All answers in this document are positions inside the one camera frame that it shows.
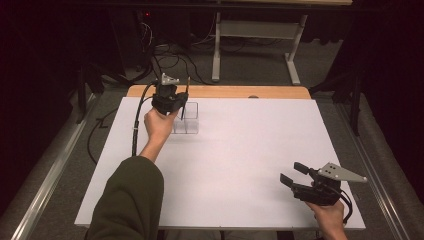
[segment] human arm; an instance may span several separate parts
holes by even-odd
[[[156,239],[163,176],[154,164],[172,130],[176,113],[145,115],[148,141],[139,156],[124,160],[98,201],[87,239]]]
[[[167,116],[160,114],[156,109],[152,108],[144,115],[144,125],[149,136],[146,146],[140,153],[152,162],[156,161],[160,150],[168,139],[172,131],[172,124],[178,111]]]
[[[337,201],[333,206],[318,206],[305,202],[315,213],[315,218],[325,240],[347,240],[343,227],[344,205]]]

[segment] olive jacket sleeve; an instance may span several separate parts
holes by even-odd
[[[163,199],[163,176],[144,157],[124,160],[97,203],[88,239],[156,239]]]

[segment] white board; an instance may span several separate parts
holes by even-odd
[[[191,98],[198,134],[171,134],[156,164],[165,178],[163,229],[288,230],[317,228],[311,210],[280,183],[280,173],[310,185],[293,169],[340,165],[314,100]],[[76,225],[89,226],[107,179],[131,156],[138,98],[123,98]],[[151,109],[142,107],[140,118]],[[147,134],[139,131],[138,151]],[[342,189],[352,198],[348,184]],[[347,229],[364,229],[356,203]]]

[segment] dark background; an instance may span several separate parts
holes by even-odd
[[[368,6],[381,3],[368,1]],[[319,38],[325,44],[345,39],[329,78],[350,69],[360,49],[370,46],[361,75],[363,93],[423,201],[424,33],[420,26],[424,18],[419,1],[403,1],[395,8],[390,14],[362,15],[353,25],[350,16],[312,14],[302,41]],[[189,47],[190,32],[203,36],[209,31],[211,14],[168,14],[167,20],[147,19],[165,39]],[[67,11],[55,1],[0,3],[0,213],[67,120],[72,110],[68,98],[76,89],[80,63],[95,61],[115,72],[124,68],[112,25],[105,10]]]

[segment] black cable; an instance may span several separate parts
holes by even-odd
[[[181,58],[180,56],[178,56],[178,55],[176,55],[176,57],[179,59],[179,60],[181,60],[181,61],[183,61],[184,62],[184,64],[186,65],[186,68],[185,68],[185,70],[186,70],[186,74],[187,74],[187,76],[190,76],[190,73],[188,72],[188,64],[187,64],[187,61],[186,60],[184,60],[183,58]],[[197,80],[197,79],[195,79],[195,78],[191,78],[191,80],[192,81],[195,81],[195,82],[197,82],[197,83],[202,83],[201,81],[199,81],[199,80]]]
[[[215,48],[215,42],[212,42],[211,40],[205,41],[205,42],[202,42],[202,43],[198,43],[196,45],[191,45],[191,47],[199,49],[199,50],[212,50],[212,49]]]
[[[168,47],[168,49],[166,49],[166,50],[162,50],[162,52],[160,52],[160,53],[156,53],[155,52],[155,55],[162,55],[162,54],[164,54],[164,53],[167,53],[167,52],[170,52],[170,50],[171,50],[171,44],[162,44],[162,45],[158,45],[158,46],[156,46],[155,48],[160,48],[160,47],[162,47],[162,46],[167,46]]]
[[[90,230],[90,228],[89,229],[87,229],[86,231],[85,231],[85,234],[84,234],[84,240],[87,240],[88,239],[88,231]]]
[[[197,71],[197,66],[196,66],[196,64],[194,63],[194,61],[191,59],[191,57],[189,56],[189,55],[187,55],[186,53],[180,53],[181,55],[184,55],[185,57],[187,57],[187,59],[190,61],[190,63],[193,65],[193,67],[194,67],[194,72],[196,73],[196,76],[199,78],[199,80],[200,80],[200,82],[201,83],[203,83],[203,84],[205,84],[205,85],[215,85],[214,83],[208,83],[208,82],[205,82],[203,79],[202,79],[202,77],[199,75],[199,72]]]
[[[219,50],[221,50],[223,52],[227,52],[227,53],[235,53],[235,52],[238,52],[238,51],[242,50],[245,46],[246,46],[246,42],[243,41],[241,43],[241,46],[239,48],[237,48],[236,50],[226,50],[222,46],[219,48]]]
[[[91,129],[90,135],[88,135],[88,139],[87,139],[87,152],[88,155],[90,156],[91,161],[93,161],[94,164],[97,165],[96,160],[93,157],[93,154],[91,153],[91,149],[90,149],[90,142],[91,142],[91,137],[93,136],[94,131],[97,129],[97,127],[100,125],[99,128],[107,128],[107,126],[103,125],[104,120],[111,115],[112,113],[116,112],[116,110],[118,110],[118,108],[113,109],[112,111],[108,112],[106,115],[104,115],[101,118],[97,118],[96,121],[96,125],[94,125],[93,129]]]
[[[337,195],[339,195],[339,197],[346,203],[346,205],[349,208],[349,212],[347,213],[346,217],[343,218],[343,223],[346,224],[347,221],[349,220],[350,216],[352,215],[353,209],[352,209],[352,201],[350,200],[349,196],[346,194],[346,192],[344,192],[343,190],[341,190],[344,194],[346,194],[347,198],[349,198],[349,200],[343,196],[340,192],[338,192],[336,189],[326,185],[326,184],[322,184],[322,186],[324,186],[325,188],[327,188],[328,190],[336,193]]]
[[[153,73],[155,74],[156,79],[159,79],[159,75],[158,75],[158,73],[155,71],[155,69],[153,69]]]
[[[144,97],[146,96],[147,90],[152,85],[155,85],[155,84],[156,84],[156,81],[152,81],[152,82],[150,82],[146,86],[146,88],[144,88],[143,94],[141,95],[141,98],[140,98],[140,102],[138,103],[137,113],[135,115],[135,121],[134,121],[133,142],[132,142],[132,155],[131,156],[136,156],[137,155],[138,125],[140,123],[138,121],[138,118],[140,116],[141,106],[143,105],[144,101],[147,100],[147,99],[144,99]]]
[[[179,63],[179,61],[180,61],[180,57],[178,56],[178,55],[170,55],[170,56],[165,56],[165,57],[162,57],[162,58],[160,58],[159,60],[158,60],[158,64],[159,64],[159,62],[160,61],[162,61],[162,59],[165,59],[165,58],[168,58],[168,57],[175,57],[175,58],[177,58],[177,61],[174,63],[174,64],[172,64],[171,66],[166,66],[166,67],[161,67],[161,68],[163,68],[163,69],[169,69],[169,68],[173,68],[173,67],[175,67],[175,66],[177,66],[177,64]]]
[[[152,62],[149,61],[144,72],[142,74],[138,75],[137,77],[129,80],[129,81],[134,83],[138,80],[141,80],[141,79],[147,77],[152,71],[153,71],[153,64],[152,64]]]
[[[349,212],[347,213],[346,217],[343,219],[343,223],[346,224],[347,220],[349,220],[350,216],[352,216],[352,200],[350,200],[350,197],[346,194],[345,191],[342,190],[342,193],[344,193],[346,195],[346,197],[349,199],[346,199],[343,195],[340,195],[340,197],[343,199],[343,201],[345,201],[345,203],[347,204],[347,206],[349,207]]]
[[[153,55],[153,59],[155,60],[155,62],[156,62],[156,65],[158,66],[158,68],[159,68],[159,73],[160,73],[160,75],[162,75],[162,67],[159,65],[159,61],[158,61],[158,59],[156,58],[156,55]],[[156,72],[155,72],[155,69],[153,68],[153,71],[154,71],[154,73],[155,73],[155,75],[156,75],[156,78],[157,79],[159,79],[159,76],[156,74]]]

